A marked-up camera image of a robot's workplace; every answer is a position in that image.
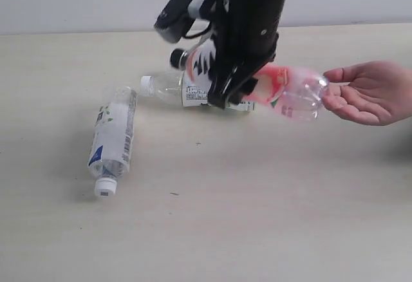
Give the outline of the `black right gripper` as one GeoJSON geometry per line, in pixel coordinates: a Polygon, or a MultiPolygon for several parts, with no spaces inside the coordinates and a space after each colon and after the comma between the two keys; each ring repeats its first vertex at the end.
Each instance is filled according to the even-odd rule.
{"type": "Polygon", "coordinates": [[[208,102],[220,109],[243,100],[264,104],[275,93],[272,61],[276,55],[278,21],[213,21],[208,102]],[[248,79],[239,89],[233,79],[248,79]]]}

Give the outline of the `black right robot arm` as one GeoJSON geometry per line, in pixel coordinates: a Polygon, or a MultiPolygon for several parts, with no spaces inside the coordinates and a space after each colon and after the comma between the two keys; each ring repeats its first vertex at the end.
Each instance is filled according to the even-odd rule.
{"type": "Polygon", "coordinates": [[[221,109],[252,93],[252,77],[274,60],[285,0],[226,0],[215,20],[208,101],[221,109]]]}

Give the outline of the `person's open bare hand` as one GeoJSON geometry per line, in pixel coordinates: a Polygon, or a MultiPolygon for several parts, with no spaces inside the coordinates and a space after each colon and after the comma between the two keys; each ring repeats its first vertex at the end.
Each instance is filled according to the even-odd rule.
{"type": "Polygon", "coordinates": [[[369,61],[328,70],[324,107],[365,126],[387,126],[411,117],[411,68],[390,61],[369,61]]]}

